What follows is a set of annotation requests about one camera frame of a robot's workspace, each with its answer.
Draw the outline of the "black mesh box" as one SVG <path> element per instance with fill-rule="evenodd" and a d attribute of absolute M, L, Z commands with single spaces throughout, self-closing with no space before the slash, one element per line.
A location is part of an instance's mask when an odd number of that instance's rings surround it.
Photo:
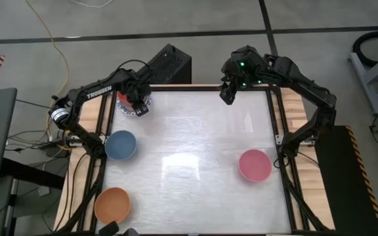
<path fill-rule="evenodd" d="M 137 75 L 151 85 L 192 83 L 192 57 L 171 44 L 165 45 Z"/>

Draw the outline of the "wooden table base board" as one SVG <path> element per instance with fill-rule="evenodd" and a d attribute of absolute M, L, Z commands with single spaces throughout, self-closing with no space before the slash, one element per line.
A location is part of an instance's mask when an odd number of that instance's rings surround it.
<path fill-rule="evenodd" d="M 218 85 L 153 85 L 157 92 L 201 92 L 219 90 Z M 279 133 L 283 132 L 284 125 L 290 131 L 306 123 L 306 113 L 301 97 L 288 88 L 270 88 L 259 86 L 254 91 L 268 93 L 272 104 L 271 113 L 275 116 L 276 127 Z M 79 124 L 89 132 L 107 133 L 111 131 L 114 115 L 115 98 L 111 94 L 95 98 L 83 104 Z M 297 185 L 301 188 L 304 201 L 310 209 L 327 227 L 333 229 L 334 223 L 327 200 L 324 181 L 316 162 L 318 161 L 315 149 L 312 146 L 302 146 L 300 154 L 287 168 L 290 179 L 297 178 Z M 56 214 L 54 227 L 62 227 L 69 219 L 69 210 L 75 210 L 87 192 L 87 186 L 92 185 L 98 174 L 99 161 L 92 161 L 88 155 L 80 157 L 84 149 L 78 147 L 71 151 L 68 177 L 64 182 L 60 204 Z"/>

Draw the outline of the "blue patterned paper plate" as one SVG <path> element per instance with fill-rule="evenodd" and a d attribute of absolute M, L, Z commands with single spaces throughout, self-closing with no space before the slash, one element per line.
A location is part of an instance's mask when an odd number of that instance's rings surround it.
<path fill-rule="evenodd" d="M 150 97 L 150 105 L 151 105 L 151 103 L 152 103 L 152 96 L 151 95 L 148 95 L 148 96 Z M 121 105 L 119 105 L 118 101 L 117 101 L 117 107 L 125 115 L 136 116 L 136 113 L 135 113 L 135 111 L 134 111 L 133 108 L 128 108 L 128 107 L 125 107 L 125 106 L 121 106 Z"/>

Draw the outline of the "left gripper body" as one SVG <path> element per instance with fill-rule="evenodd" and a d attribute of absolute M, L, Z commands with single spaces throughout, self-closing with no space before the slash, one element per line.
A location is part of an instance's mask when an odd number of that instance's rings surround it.
<path fill-rule="evenodd" d="M 151 94 L 151 87 L 144 79 L 128 79 L 123 82 L 123 94 L 128 102 L 141 102 Z"/>

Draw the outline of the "tan orange bowl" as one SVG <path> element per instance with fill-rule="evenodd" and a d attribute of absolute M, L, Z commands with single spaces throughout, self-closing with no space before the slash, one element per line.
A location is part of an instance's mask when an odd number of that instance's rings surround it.
<path fill-rule="evenodd" d="M 103 191 L 94 204 L 94 214 L 103 224 L 120 223 L 126 219 L 131 209 L 128 193 L 120 187 L 111 187 Z"/>

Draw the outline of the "grey steel frame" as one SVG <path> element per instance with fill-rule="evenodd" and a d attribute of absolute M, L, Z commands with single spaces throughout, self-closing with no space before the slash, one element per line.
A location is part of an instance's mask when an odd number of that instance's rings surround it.
<path fill-rule="evenodd" d="M 355 52 L 352 52 L 348 59 L 359 76 L 361 85 L 365 90 L 373 113 L 378 114 L 378 95 L 374 86 L 374 83 L 378 80 L 378 63 L 371 69 L 367 70 Z"/>

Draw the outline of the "blue bowl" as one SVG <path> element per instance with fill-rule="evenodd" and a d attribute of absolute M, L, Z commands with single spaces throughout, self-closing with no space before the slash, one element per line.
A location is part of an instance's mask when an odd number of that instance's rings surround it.
<path fill-rule="evenodd" d="M 126 160 L 133 156 L 137 149 L 135 136 L 127 130 L 111 134 L 105 143 L 105 152 L 113 160 Z"/>

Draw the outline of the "black aluminium table frame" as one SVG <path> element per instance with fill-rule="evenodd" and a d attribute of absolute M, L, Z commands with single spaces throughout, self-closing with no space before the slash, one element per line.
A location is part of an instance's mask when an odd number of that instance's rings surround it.
<path fill-rule="evenodd" d="M 219 90 L 152 91 L 149 112 L 124 115 L 114 106 L 111 131 L 137 138 L 128 161 L 108 159 L 103 187 L 121 186 L 135 205 L 123 222 L 142 233 L 253 234 L 312 229 L 304 210 L 284 186 L 293 158 L 274 137 L 279 133 L 265 91 L 239 91 L 232 106 Z M 271 175 L 250 182 L 238 161 L 250 149 L 267 154 Z"/>

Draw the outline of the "pink bowl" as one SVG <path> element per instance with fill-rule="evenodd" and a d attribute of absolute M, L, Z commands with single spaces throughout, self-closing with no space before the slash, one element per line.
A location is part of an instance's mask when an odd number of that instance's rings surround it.
<path fill-rule="evenodd" d="M 238 161 L 241 175 L 250 182 L 263 182 L 272 172 L 272 163 L 267 154 L 257 149 L 244 152 Z"/>

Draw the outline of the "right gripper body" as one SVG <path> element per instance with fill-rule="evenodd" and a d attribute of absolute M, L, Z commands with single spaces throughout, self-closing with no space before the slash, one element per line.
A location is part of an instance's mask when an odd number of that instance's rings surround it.
<path fill-rule="evenodd" d="M 221 91 L 224 93 L 235 94 L 239 90 L 248 90 L 253 88 L 253 84 L 243 76 L 238 77 L 235 75 L 224 75 L 221 81 Z"/>

